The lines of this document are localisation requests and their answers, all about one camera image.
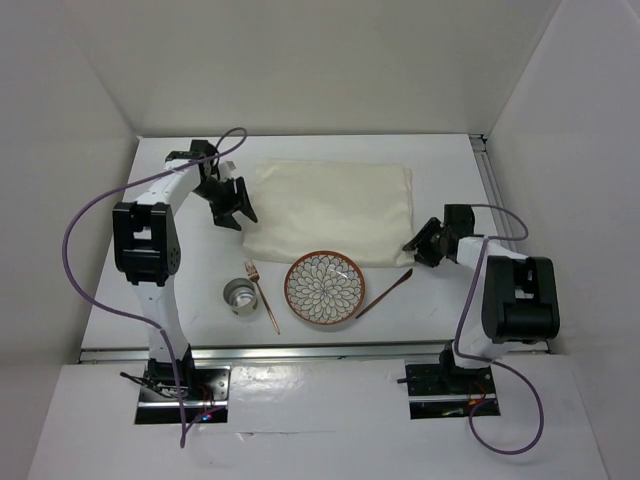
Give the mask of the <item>copper fork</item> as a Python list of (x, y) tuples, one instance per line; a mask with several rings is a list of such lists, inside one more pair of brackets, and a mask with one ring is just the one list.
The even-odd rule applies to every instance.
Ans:
[(276, 319), (276, 317), (275, 317), (275, 315), (273, 313), (273, 310), (271, 309), (271, 306), (269, 305), (267, 297), (266, 297), (266, 295), (265, 295), (265, 293), (264, 293), (264, 291), (263, 291), (263, 289), (262, 289), (262, 287), (260, 285), (260, 275), (259, 275), (259, 272), (258, 272), (255, 264), (253, 263), (252, 260), (247, 259), (247, 260), (244, 261), (244, 267), (245, 267), (245, 270), (246, 270), (246, 273), (248, 275), (249, 280), (251, 282), (253, 282), (255, 284), (256, 288), (258, 289), (258, 292), (260, 294), (262, 303), (263, 303), (264, 308), (265, 308), (265, 310), (266, 310), (266, 312), (267, 312), (267, 314), (269, 316), (269, 319), (271, 321), (271, 324), (272, 324), (275, 332), (278, 335), (280, 335), (281, 334), (281, 330), (280, 330), (279, 324), (278, 324), (277, 319)]

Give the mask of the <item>copper knife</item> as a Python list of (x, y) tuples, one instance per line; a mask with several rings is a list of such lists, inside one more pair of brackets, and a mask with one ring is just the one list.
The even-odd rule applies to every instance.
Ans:
[(373, 301), (371, 301), (364, 309), (362, 309), (357, 315), (356, 319), (359, 319), (366, 315), (369, 311), (374, 309), (380, 302), (382, 302), (393, 290), (398, 288), (404, 282), (409, 280), (413, 275), (413, 268), (408, 269), (398, 280), (396, 280), (390, 287), (384, 292), (378, 295)]

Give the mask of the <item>cream cloth napkin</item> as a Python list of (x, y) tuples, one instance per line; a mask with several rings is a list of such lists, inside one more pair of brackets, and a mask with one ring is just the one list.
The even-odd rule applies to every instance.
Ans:
[(402, 164), (269, 159), (249, 188), (257, 223), (246, 226), (248, 256), (292, 263), (335, 251), (360, 267), (412, 264), (412, 172)]

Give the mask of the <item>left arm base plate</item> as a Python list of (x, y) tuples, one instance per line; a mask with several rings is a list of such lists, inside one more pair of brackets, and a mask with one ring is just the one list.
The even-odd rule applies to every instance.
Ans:
[[(226, 423), (231, 368), (219, 366), (197, 372), (193, 386), (182, 386), (186, 424)], [(140, 387), (134, 423), (136, 425), (180, 424), (180, 407), (173, 380), (153, 383), (148, 375), (136, 377)]]

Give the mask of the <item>small metal cup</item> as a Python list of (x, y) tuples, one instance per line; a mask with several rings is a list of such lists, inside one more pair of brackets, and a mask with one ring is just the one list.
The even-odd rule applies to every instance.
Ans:
[(223, 299), (231, 311), (239, 317), (252, 315), (258, 306), (258, 298), (253, 283), (247, 278), (235, 278), (223, 289)]

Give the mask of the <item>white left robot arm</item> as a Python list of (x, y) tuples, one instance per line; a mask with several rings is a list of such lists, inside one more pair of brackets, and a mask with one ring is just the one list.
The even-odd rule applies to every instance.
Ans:
[(168, 154), (165, 177), (112, 209), (116, 268), (132, 285), (142, 316), (152, 322), (146, 375), (176, 399), (193, 394), (198, 376), (175, 295), (174, 277), (182, 260), (175, 213), (195, 194), (208, 203), (217, 227), (240, 231), (236, 213), (258, 221), (244, 179), (234, 178), (232, 165), (220, 162), (220, 156), (219, 144), (193, 140), (188, 150)]

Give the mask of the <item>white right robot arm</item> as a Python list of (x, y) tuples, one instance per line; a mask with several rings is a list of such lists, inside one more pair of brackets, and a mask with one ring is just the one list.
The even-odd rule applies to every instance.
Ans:
[(475, 231), (476, 204), (447, 204), (403, 247), (429, 268), (447, 259), (473, 271), (454, 340), (439, 355), (436, 379), (460, 391), (520, 344), (555, 338), (560, 312), (551, 259), (501, 245), (504, 236)]

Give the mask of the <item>floral patterned plate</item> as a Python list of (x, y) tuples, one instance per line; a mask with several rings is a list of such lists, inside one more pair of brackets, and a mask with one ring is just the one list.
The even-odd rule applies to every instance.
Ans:
[(360, 267), (344, 254), (319, 250), (303, 255), (284, 278), (284, 297), (302, 321), (333, 327), (354, 318), (366, 296)]

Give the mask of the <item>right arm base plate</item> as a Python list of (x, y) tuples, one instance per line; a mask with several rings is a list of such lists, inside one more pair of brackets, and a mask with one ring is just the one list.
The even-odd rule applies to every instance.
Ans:
[(406, 364), (397, 383), (406, 387), (412, 420), (465, 418), (474, 408), (476, 416), (501, 415), (489, 368), (453, 375), (439, 364)]

